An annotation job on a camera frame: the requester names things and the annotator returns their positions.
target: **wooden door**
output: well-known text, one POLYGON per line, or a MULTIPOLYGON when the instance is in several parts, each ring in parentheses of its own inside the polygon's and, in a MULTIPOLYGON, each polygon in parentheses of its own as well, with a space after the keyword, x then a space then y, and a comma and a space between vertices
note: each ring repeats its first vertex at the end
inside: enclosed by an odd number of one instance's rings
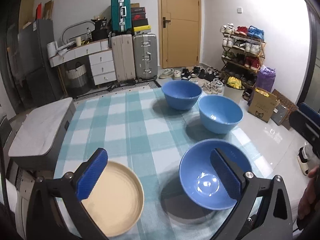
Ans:
POLYGON ((200 0, 161 0, 163 68, 195 66, 199 54, 200 0))

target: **light blue bowl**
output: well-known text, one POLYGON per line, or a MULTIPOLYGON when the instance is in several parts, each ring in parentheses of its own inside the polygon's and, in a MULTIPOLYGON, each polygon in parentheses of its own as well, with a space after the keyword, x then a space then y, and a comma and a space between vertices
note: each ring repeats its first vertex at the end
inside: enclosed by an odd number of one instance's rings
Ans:
POLYGON ((226 134, 243 118, 242 109, 230 98, 205 96, 199 100, 200 119, 209 131, 226 134))
POLYGON ((232 208, 236 200, 229 197, 211 165, 210 155, 215 148, 223 150, 243 173, 252 172, 247 157, 239 148, 224 140, 208 139, 196 143, 184 154, 180 161, 179 176, 184 191, 195 203, 211 210, 224 210, 232 208))
POLYGON ((163 85, 162 92, 169 106, 177 110, 189 110, 202 93, 201 87, 187 81, 170 81, 163 85))

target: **teal suitcase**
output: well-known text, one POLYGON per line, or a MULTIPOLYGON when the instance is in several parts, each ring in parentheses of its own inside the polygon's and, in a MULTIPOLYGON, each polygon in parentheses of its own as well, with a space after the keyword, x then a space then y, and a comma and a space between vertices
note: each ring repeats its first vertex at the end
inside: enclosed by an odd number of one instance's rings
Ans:
POLYGON ((131 33, 130 0, 111 0, 112 29, 118 33, 131 33))

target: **checkered tablecloth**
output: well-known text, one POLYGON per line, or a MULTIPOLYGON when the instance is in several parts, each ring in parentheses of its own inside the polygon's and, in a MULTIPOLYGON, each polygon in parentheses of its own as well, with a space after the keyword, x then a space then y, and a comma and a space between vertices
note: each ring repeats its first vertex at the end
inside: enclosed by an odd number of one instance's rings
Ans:
MULTIPOLYGON (((231 210, 208 211, 184 193, 178 175, 184 153, 194 143, 225 139, 238 146, 251 162, 260 158, 250 139, 238 127, 227 135, 209 132, 200 122, 198 105, 190 111, 170 108, 161 89, 127 92, 91 99, 80 105, 64 138, 54 178, 75 171, 99 147, 109 159, 131 168, 145 194, 138 223, 113 239, 208 240, 231 210)), ((79 236, 61 199, 61 214, 69 230, 79 236)))

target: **gray refrigerator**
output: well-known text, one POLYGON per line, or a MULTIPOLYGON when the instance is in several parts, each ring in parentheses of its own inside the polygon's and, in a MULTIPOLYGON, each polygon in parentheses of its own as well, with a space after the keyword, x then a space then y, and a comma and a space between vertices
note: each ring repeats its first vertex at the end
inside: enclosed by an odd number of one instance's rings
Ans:
POLYGON ((37 107, 60 100, 57 70, 50 67, 47 44, 54 41, 51 20, 35 20, 18 34, 22 68, 37 107))

